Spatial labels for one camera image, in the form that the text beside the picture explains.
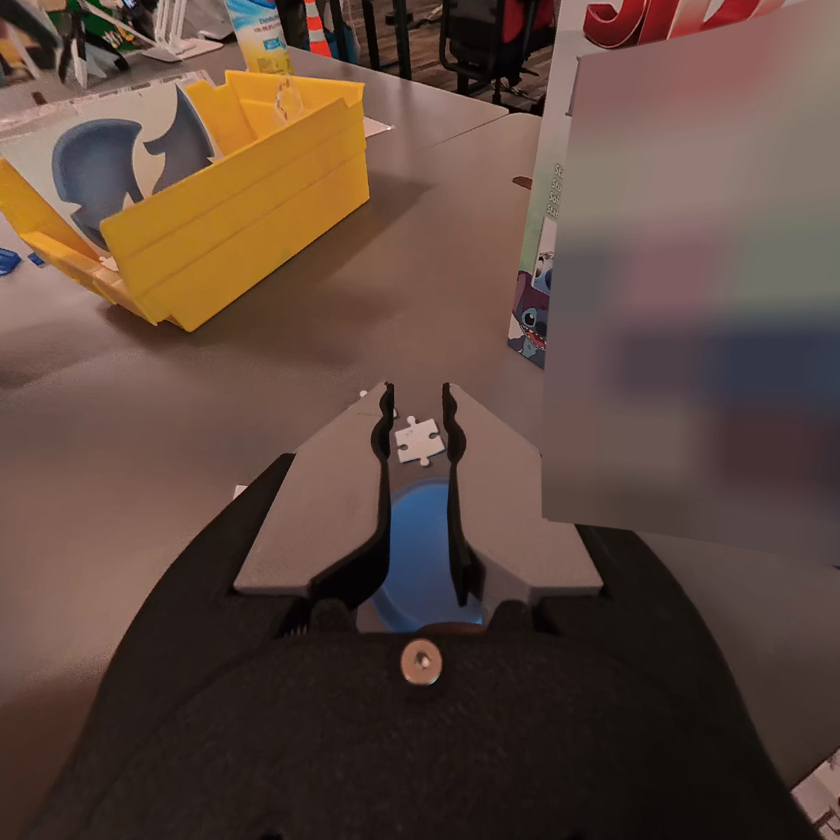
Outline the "white plastic stand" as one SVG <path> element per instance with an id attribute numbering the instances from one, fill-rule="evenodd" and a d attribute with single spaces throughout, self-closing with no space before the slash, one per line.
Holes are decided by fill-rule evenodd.
<path id="1" fill-rule="evenodd" d="M 151 2 L 151 35 L 143 57 L 167 64 L 197 58 L 223 47 L 233 34 L 222 2 Z"/>

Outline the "blue puzzle ball shell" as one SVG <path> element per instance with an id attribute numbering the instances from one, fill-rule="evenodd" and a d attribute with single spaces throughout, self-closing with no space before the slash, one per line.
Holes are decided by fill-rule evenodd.
<path id="1" fill-rule="evenodd" d="M 416 481 L 391 498 L 390 563 L 370 599 L 384 630 L 411 633 L 432 624 L 482 624 L 470 595 L 460 605 L 449 568 L 448 478 Z"/>

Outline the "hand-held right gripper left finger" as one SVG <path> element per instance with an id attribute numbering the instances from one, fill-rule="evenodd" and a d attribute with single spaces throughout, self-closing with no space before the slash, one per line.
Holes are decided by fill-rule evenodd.
<path id="1" fill-rule="evenodd" d="M 392 383 L 367 395 L 301 444 L 234 582 L 243 595 L 370 598 L 389 569 L 388 459 Z"/>

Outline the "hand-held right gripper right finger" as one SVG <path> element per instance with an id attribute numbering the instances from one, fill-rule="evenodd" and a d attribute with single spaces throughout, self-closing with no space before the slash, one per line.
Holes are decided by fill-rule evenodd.
<path id="1" fill-rule="evenodd" d="M 449 462 L 448 563 L 455 598 L 484 613 L 506 601 L 597 595 L 603 586 L 575 525 L 542 515 L 538 449 L 462 387 L 443 385 Z"/>

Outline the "black tripod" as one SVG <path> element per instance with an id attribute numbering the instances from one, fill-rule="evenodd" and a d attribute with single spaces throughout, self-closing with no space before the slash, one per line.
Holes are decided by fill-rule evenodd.
<path id="1" fill-rule="evenodd" d="M 78 12 L 65 10 L 53 15 L 60 39 L 57 59 L 59 81 L 88 89 L 90 79 L 105 80 L 130 70 L 129 62 L 98 35 L 89 34 Z"/>

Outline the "orange traffic cone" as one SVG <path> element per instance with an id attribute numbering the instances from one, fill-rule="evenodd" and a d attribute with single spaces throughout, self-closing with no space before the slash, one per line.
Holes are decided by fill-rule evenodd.
<path id="1" fill-rule="evenodd" d="M 332 50 L 328 38 L 326 1 L 304 1 L 303 8 L 308 35 L 308 51 L 313 55 L 332 58 Z"/>

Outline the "wipes canister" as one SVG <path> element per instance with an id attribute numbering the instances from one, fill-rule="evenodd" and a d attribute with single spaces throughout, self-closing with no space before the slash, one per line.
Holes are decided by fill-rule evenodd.
<path id="1" fill-rule="evenodd" d="M 274 1 L 224 1 L 246 69 L 293 75 L 287 39 Z"/>

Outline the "black office chair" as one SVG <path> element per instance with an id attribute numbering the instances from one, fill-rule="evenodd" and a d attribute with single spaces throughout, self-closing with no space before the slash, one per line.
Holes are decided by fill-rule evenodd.
<path id="1" fill-rule="evenodd" d="M 456 92 L 476 97 L 491 91 L 502 105 L 502 92 L 521 96 L 523 75 L 533 53 L 553 46 L 553 1 L 443 1 L 438 60 L 455 74 Z"/>

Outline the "cartoon puzzle box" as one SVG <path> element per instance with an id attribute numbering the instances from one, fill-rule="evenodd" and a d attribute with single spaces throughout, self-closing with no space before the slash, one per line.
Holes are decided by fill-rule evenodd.
<path id="1" fill-rule="evenodd" d="M 544 368 L 553 254 L 580 60 L 740 23 L 785 1 L 560 2 L 507 345 Z"/>

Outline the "green box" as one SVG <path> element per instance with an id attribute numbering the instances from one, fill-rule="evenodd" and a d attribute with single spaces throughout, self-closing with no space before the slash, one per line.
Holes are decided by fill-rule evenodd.
<path id="1" fill-rule="evenodd" d="M 100 1 L 67 1 L 66 9 L 81 16 L 86 32 L 100 38 L 106 45 L 121 54 L 143 49 L 144 45 L 132 28 L 125 7 L 109 6 Z"/>

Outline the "clear plastic bag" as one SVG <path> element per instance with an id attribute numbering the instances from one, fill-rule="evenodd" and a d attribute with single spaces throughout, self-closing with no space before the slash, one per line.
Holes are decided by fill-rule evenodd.
<path id="1" fill-rule="evenodd" d="M 298 81 L 285 72 L 276 74 L 276 94 L 272 118 L 276 126 L 286 128 L 308 115 Z"/>

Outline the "printed sheet with blue shapes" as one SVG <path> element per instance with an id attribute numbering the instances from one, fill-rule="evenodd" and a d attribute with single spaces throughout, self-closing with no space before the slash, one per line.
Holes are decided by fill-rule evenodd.
<path id="1" fill-rule="evenodd" d="M 15 171 L 100 257 L 101 224 L 124 208 L 200 172 L 222 152 L 186 88 L 189 72 L 55 103 L 41 117 L 2 128 L 1 152 Z"/>

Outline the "yellow plastic bin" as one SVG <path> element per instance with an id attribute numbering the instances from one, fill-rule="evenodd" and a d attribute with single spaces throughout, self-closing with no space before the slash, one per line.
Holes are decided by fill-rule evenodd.
<path id="1" fill-rule="evenodd" d="M 48 265 L 152 324 L 192 332 L 370 197 L 364 84 L 294 77 L 308 115 L 272 118 L 277 75 L 186 88 L 221 159 L 101 223 L 100 257 L 2 158 L 2 213 Z"/>

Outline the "printed instruction paper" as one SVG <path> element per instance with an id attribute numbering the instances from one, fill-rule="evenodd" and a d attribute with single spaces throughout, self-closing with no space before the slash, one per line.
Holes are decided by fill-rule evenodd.
<path id="1" fill-rule="evenodd" d="M 791 795 L 822 839 L 839 838 L 839 749 L 796 785 Z"/>

